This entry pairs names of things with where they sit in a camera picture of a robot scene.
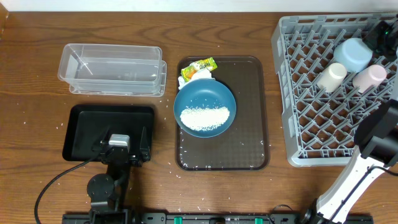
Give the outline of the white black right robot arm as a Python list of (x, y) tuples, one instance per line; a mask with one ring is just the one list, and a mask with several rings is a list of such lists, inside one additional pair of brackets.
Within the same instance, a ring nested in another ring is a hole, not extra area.
[(343, 166), (304, 223), (343, 223), (397, 161), (397, 63), (392, 20), (283, 17), (272, 36), (287, 158), (295, 167)]

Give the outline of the light blue bowl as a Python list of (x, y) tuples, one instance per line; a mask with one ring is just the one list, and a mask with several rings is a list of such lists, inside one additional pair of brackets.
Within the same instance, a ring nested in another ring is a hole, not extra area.
[(372, 50), (360, 38), (350, 38), (338, 45), (333, 52), (336, 62), (345, 66), (347, 72), (363, 71), (372, 59)]

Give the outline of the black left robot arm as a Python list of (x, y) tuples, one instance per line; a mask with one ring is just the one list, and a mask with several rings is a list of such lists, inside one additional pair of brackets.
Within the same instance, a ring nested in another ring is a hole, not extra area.
[(128, 135), (114, 134), (110, 127), (99, 137), (99, 147), (96, 157), (108, 168), (106, 173), (93, 176), (87, 184), (91, 209), (86, 222), (135, 223), (136, 215), (131, 208), (124, 208), (124, 199), (131, 168), (140, 167), (144, 162), (141, 149), (132, 148)]

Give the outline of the pink cup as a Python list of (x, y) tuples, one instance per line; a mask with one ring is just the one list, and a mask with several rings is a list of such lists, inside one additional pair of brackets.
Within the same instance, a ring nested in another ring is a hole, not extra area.
[(372, 86), (380, 85), (387, 77), (387, 72), (381, 65), (371, 65), (353, 78), (353, 86), (364, 93)]

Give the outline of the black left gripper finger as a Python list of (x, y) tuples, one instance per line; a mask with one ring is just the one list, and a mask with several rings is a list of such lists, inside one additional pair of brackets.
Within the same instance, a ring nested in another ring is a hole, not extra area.
[(147, 129), (145, 126), (142, 129), (141, 141), (140, 141), (140, 145), (139, 145), (139, 152), (140, 152), (141, 160), (143, 162), (147, 162), (151, 159), (149, 139), (148, 139), (148, 135), (147, 135)]
[(106, 129), (100, 134), (100, 136), (94, 141), (91, 150), (93, 152), (101, 152), (108, 144), (110, 139), (110, 127), (107, 126)]

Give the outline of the cream white cup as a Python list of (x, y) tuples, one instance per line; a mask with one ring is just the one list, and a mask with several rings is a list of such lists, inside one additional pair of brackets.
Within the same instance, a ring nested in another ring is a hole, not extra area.
[(322, 71), (317, 86), (325, 89), (327, 93), (334, 92), (347, 75), (345, 66), (341, 63), (333, 63)]

